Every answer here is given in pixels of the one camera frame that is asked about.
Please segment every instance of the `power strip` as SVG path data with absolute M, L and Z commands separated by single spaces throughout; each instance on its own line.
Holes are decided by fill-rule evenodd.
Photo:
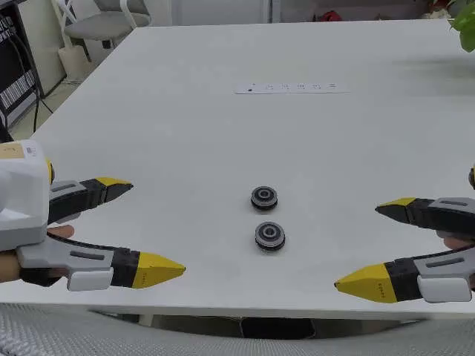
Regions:
M 325 94 L 348 93 L 348 90 L 335 83 L 263 83 L 240 85 L 236 94 Z

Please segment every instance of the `chair backrest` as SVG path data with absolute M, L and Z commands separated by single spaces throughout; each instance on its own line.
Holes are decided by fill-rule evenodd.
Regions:
M 94 0 L 94 2 L 101 11 L 121 11 L 120 0 Z M 131 13 L 148 15 L 147 7 L 144 5 L 143 0 L 128 0 L 127 5 Z

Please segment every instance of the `black cable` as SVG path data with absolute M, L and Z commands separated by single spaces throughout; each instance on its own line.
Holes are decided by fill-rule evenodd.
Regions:
M 36 96 L 36 99 L 35 99 L 35 119 L 33 121 L 33 132 L 36 132 L 36 125 L 37 125 L 37 122 L 38 122 L 40 97 L 39 97 L 39 86 L 36 83 L 36 78 L 33 74 L 33 69 L 34 69 L 33 60 L 30 57 L 30 51 L 28 50 L 27 46 L 24 44 L 22 39 L 20 39 L 20 37 L 16 33 L 15 27 L 10 26 L 10 24 L 8 23 L 8 20 L 1 13 L 0 13 L 0 20 L 3 20 L 5 22 L 5 24 L 7 25 L 7 29 L 9 31 L 9 33 L 7 33 L 7 39 L 9 41 L 9 43 L 11 43 L 13 48 L 15 49 L 16 55 L 18 56 L 18 59 L 19 59 L 19 62 L 20 62 L 20 66 L 22 68 L 23 78 L 26 81 L 27 85 L 28 85 L 28 78 L 27 78 L 26 70 L 25 70 L 24 65 L 23 65 L 23 59 L 22 59 L 22 56 L 21 56 L 21 54 L 18 50 L 18 47 L 16 46 L 15 42 L 13 42 L 11 37 L 14 37 L 19 42 L 19 44 L 22 46 L 22 49 L 23 49 L 23 51 L 25 52 L 25 54 L 27 56 L 27 60 L 29 62 L 30 68 L 31 68 L 31 73 L 32 73 L 32 78 L 33 78 L 33 86 L 29 89 L 29 91 L 31 91 L 31 93 L 35 94 L 35 96 Z M 53 111 L 44 102 L 43 102 L 43 104 L 45 105 L 45 107 L 51 113 L 53 113 Z
M 46 105 L 45 101 L 43 99 L 40 99 L 43 103 L 43 105 L 45 106 L 45 108 L 47 108 L 47 110 L 50 112 L 50 113 L 53 113 L 53 111 L 50 109 L 49 106 Z

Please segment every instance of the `label sticker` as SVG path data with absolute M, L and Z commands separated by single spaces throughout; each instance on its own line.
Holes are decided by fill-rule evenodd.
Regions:
M 251 83 L 239 85 L 236 94 L 325 94 L 348 93 L 348 89 L 336 83 Z
M 24 158 L 23 147 L 20 143 L 4 143 L 0 145 L 0 159 Z

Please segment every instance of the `white chair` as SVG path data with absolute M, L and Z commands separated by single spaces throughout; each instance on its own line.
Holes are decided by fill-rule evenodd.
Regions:
M 143 0 L 94 0 L 100 13 L 77 19 L 73 13 L 73 0 L 56 0 L 63 12 L 61 29 L 73 39 L 102 41 L 105 48 L 113 47 L 135 27 L 151 24 L 150 13 Z

